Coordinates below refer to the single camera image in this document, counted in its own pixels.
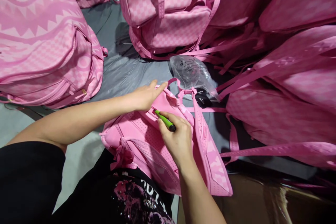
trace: right hand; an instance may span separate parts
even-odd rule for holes
[[[186,119],[168,112],[160,112],[160,114],[168,118],[176,126],[176,131],[171,132],[164,122],[160,118],[158,119],[162,138],[177,167],[181,169],[182,166],[193,165],[195,160],[191,147],[190,123]]]

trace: person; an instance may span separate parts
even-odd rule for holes
[[[0,149],[0,223],[173,223],[173,195],[139,168],[110,170],[106,149],[74,192],[52,214],[61,191],[67,146],[103,123],[132,111],[148,111],[167,86],[157,81],[121,97],[71,106],[29,125]],[[176,126],[159,129],[180,176],[187,223],[225,223],[193,158],[191,126],[161,112]]]

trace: floor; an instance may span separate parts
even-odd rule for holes
[[[0,147],[2,147],[34,120],[20,111],[9,110],[0,104],[0,122]],[[67,200],[78,181],[94,166],[103,149],[98,132],[91,132],[68,147],[63,169],[62,191],[57,199],[55,210]],[[177,222],[178,205],[179,199],[175,195],[171,207],[175,222]]]

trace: hand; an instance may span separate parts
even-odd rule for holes
[[[170,132],[165,123],[158,119],[160,132],[165,145],[174,159],[178,169],[195,164],[193,150],[191,147],[191,125],[181,117],[177,117],[168,112],[160,112],[161,115],[169,119],[175,126],[176,131]]]
[[[133,111],[149,111],[151,109],[154,100],[168,85],[168,82],[164,82],[155,89],[157,83],[157,80],[153,80],[149,86],[138,87],[134,92],[126,95],[129,98],[129,104],[134,108]]]

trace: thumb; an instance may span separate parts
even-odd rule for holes
[[[167,129],[165,123],[162,121],[161,118],[159,118],[157,121],[162,136],[166,135],[167,133],[170,133],[169,129]]]

